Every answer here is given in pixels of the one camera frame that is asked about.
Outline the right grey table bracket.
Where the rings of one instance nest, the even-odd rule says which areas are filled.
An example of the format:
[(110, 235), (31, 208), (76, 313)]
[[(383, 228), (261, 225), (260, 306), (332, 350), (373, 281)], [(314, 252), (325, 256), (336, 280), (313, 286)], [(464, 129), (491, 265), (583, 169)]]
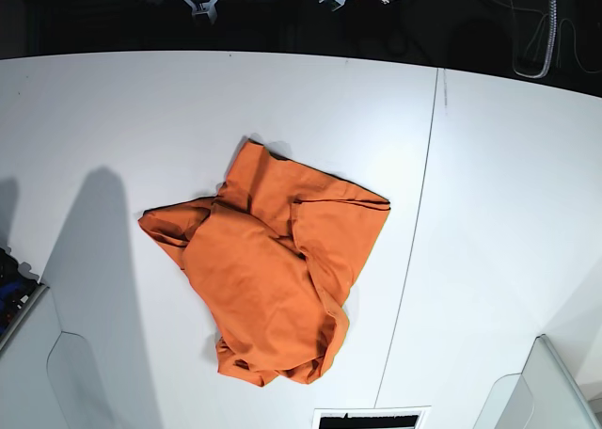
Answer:
[(537, 337), (520, 373), (507, 374), (492, 386), (476, 428), (586, 429), (601, 426), (546, 335)]

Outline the orange t-shirt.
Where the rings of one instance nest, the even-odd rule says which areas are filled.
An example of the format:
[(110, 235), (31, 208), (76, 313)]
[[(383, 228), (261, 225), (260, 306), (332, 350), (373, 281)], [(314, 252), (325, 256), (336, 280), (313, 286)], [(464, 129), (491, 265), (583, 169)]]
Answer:
[(214, 196), (138, 223), (212, 314), (218, 371), (262, 387), (309, 384), (332, 366), (344, 303), (389, 212), (372, 191), (247, 140)]

